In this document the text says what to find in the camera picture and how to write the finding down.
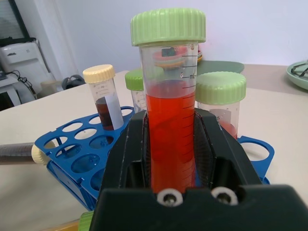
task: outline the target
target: green screw cap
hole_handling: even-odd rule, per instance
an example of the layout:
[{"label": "green screw cap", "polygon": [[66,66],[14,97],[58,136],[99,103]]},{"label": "green screw cap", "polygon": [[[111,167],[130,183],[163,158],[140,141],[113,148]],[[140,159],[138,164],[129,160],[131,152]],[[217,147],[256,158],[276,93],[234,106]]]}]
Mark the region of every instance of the green screw cap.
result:
[{"label": "green screw cap", "polygon": [[79,220],[78,231],[89,231],[94,211],[83,213]]},{"label": "green screw cap", "polygon": [[130,23],[131,44],[153,42],[205,42],[205,14],[192,8],[164,8],[134,16]]},{"label": "green screw cap", "polygon": [[204,104],[230,104],[246,96],[246,78],[234,72],[211,72],[197,77],[196,101]]},{"label": "green screw cap", "polygon": [[125,74],[126,88],[128,90],[143,90],[142,70],[136,69]]}]

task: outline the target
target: black cable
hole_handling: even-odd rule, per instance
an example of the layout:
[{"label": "black cable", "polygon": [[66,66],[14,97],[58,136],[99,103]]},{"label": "black cable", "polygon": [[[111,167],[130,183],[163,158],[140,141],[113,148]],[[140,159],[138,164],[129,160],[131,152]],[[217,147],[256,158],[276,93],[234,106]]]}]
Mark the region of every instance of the black cable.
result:
[{"label": "black cable", "polygon": [[34,98],[37,99],[36,92],[34,91],[34,89],[32,87],[32,83],[26,77],[21,77],[20,76],[20,72],[18,70],[13,70],[11,72],[6,72],[5,74],[14,74],[14,75],[16,75],[17,76],[17,80],[19,82],[22,82],[29,89],[29,91],[34,96]]}]

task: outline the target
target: yellow screw cap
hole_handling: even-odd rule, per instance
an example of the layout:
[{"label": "yellow screw cap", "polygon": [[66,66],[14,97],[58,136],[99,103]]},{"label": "yellow screw cap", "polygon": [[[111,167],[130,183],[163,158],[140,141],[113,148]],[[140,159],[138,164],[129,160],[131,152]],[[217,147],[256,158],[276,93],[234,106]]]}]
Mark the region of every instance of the yellow screw cap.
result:
[{"label": "yellow screw cap", "polygon": [[[45,145],[46,148],[54,148],[54,143],[51,141]],[[46,156],[42,150],[40,150],[35,144],[32,146],[31,156],[35,163],[41,165],[47,165],[50,161],[50,158]]]},{"label": "yellow screw cap", "polygon": [[110,64],[90,67],[82,72],[86,83],[99,83],[115,76],[114,67]]}]

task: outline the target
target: red liquid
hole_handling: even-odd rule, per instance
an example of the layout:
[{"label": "red liquid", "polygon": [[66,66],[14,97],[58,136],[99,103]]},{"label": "red liquid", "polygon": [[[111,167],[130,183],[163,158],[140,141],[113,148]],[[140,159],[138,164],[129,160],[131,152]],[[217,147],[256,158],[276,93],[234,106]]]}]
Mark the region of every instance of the red liquid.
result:
[{"label": "red liquid", "polygon": [[222,120],[220,120],[219,123],[230,135],[237,139],[237,130],[232,124],[226,123]]},{"label": "red liquid", "polygon": [[[185,81],[169,82],[168,91]],[[154,86],[162,92],[165,86]],[[193,187],[195,162],[193,151],[194,93],[164,99],[146,95],[151,145],[151,187],[155,193],[174,188],[184,193]]]}]

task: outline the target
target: white wall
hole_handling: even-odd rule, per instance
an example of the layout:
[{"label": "white wall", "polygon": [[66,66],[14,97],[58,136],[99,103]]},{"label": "white wall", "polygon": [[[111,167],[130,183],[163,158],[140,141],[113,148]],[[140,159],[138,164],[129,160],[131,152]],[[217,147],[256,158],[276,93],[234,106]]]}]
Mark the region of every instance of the white wall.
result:
[{"label": "white wall", "polygon": [[97,64],[138,67],[130,20],[143,11],[193,7],[206,14],[208,60],[282,64],[308,58],[306,0],[56,0],[79,73]]},{"label": "white wall", "polygon": [[39,40],[47,66],[56,80],[77,74],[70,46],[54,0],[15,0],[31,37]]}]

